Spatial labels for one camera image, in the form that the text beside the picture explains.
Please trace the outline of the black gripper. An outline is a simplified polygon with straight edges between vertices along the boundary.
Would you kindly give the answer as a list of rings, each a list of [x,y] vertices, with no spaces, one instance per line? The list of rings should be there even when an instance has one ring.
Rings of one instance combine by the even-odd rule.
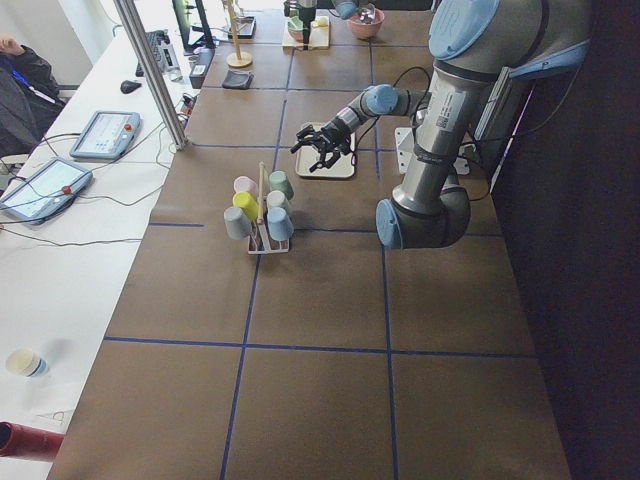
[[[298,17],[303,23],[311,23],[316,17],[316,0],[298,0]]]
[[[296,143],[290,148],[290,153],[294,154],[304,146],[312,146],[316,160],[309,167],[309,172],[331,169],[340,159],[340,152],[351,152],[351,134],[349,125],[339,117],[334,117],[321,130],[306,125],[296,133]]]

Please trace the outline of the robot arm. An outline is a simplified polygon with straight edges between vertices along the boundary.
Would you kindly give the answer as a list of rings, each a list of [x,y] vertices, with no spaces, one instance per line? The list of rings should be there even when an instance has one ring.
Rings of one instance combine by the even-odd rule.
[[[352,0],[288,0],[283,2],[284,14],[287,17],[298,16],[303,23],[311,23],[316,19],[317,10],[333,10],[341,19],[353,16],[367,21],[375,18],[375,6],[368,1]]]
[[[503,68],[536,78],[578,66],[592,15],[589,1],[443,1],[429,30],[428,90],[371,86],[320,129],[300,130],[293,148],[313,147],[319,154],[313,167],[330,168],[366,121],[415,116],[414,156],[391,198],[376,207],[378,237],[389,249],[450,246],[470,220],[454,163],[483,91]]]

